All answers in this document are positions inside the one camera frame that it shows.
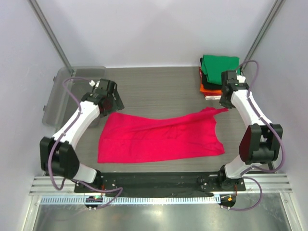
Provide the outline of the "crimson red t-shirt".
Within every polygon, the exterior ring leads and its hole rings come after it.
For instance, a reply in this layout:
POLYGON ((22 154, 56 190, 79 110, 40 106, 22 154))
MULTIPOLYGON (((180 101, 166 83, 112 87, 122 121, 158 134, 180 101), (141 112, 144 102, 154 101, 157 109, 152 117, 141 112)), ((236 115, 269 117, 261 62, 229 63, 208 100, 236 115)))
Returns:
POLYGON ((216 135, 215 115, 226 111, 206 107, 170 119, 112 113, 100 135, 98 163, 146 163, 224 154, 216 135))

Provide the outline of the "clear plastic bin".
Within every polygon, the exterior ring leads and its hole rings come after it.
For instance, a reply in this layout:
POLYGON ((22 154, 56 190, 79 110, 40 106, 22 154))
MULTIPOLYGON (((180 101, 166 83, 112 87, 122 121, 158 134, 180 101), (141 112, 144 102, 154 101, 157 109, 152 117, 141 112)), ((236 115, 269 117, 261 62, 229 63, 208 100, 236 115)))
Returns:
POLYGON ((80 100, 92 90, 90 80, 98 81, 105 77, 104 66, 73 66, 61 68, 53 79, 53 87, 47 105, 44 106, 42 122, 54 128, 62 127, 78 109, 78 105, 63 87, 63 82, 71 77, 78 77, 66 82, 68 90, 80 100))

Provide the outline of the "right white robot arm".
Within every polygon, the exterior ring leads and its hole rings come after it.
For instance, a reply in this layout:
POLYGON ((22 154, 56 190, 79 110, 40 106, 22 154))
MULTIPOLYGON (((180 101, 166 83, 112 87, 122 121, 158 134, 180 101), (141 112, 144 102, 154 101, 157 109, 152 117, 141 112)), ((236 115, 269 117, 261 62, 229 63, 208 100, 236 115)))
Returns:
POLYGON ((219 103, 226 108, 236 108, 246 126, 238 156, 218 172, 218 187, 231 191, 241 184, 246 172, 277 160, 283 129, 260 111, 243 76, 237 75, 234 70, 224 71, 221 82, 219 103))

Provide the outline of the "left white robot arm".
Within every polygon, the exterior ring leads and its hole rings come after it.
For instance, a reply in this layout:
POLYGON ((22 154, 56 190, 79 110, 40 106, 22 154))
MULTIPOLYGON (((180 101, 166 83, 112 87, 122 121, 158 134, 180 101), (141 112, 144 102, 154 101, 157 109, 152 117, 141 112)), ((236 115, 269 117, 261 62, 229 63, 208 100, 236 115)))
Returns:
POLYGON ((105 192, 102 189, 101 172, 82 164, 75 152, 77 144, 89 125, 98 117, 105 117, 124 109, 114 81, 100 79, 89 81, 91 91, 78 99, 68 89, 68 82, 63 87, 77 104, 77 110, 52 137, 43 137, 39 143, 41 169, 49 174, 53 187, 60 191, 64 185, 57 185, 55 177, 71 180, 87 187, 92 192, 105 192))

